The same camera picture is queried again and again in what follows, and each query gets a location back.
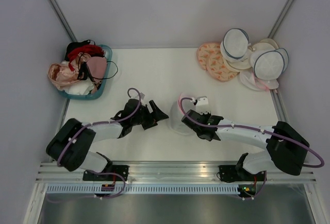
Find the white mesh bag pink zipper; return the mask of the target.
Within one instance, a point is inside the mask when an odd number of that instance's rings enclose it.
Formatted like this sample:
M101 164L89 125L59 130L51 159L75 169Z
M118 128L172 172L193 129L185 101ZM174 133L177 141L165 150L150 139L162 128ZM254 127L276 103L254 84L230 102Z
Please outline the white mesh bag pink zipper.
M173 102L169 114L168 126L169 128L181 135L192 135L193 131L182 122L184 114L180 108L180 100L183 97L193 98L191 94L181 93L176 101Z

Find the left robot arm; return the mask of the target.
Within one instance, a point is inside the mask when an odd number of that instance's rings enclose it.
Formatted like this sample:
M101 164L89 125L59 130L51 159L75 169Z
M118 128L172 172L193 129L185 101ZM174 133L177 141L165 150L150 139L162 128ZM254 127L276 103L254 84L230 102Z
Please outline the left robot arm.
M121 139L127 136L134 126L147 130L168 118L154 101L144 105L141 101L131 98L124 109L108 121L84 124L75 118L69 119L50 141L46 153L59 167L68 171L84 169L106 181L112 176L113 162L100 152L91 152L92 144L107 139Z

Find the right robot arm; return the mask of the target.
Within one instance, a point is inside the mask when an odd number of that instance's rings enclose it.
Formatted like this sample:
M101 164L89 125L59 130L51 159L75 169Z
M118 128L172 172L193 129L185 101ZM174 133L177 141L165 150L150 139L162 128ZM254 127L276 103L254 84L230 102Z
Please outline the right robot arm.
M296 130L281 121L274 126L247 126L222 116L189 110L181 122L202 140L240 142L260 148L261 152L246 152L239 158L235 173L241 180L272 169L298 176L307 156L307 149L302 146L310 147Z

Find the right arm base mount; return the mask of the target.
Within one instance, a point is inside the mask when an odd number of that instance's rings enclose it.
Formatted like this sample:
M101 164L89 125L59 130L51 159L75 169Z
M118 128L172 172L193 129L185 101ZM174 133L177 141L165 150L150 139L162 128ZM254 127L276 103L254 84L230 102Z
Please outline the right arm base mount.
M226 183L249 180L249 176L244 172L244 170L236 165L219 165L218 176L220 177L221 182Z

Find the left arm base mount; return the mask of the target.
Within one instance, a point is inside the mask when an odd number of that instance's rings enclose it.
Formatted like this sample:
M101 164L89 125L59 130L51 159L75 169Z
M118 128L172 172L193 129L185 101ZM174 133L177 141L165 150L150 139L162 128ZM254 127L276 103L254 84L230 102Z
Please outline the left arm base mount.
M129 175L128 165L113 165L106 168L102 173L92 173L85 171L82 177L83 181L127 181Z

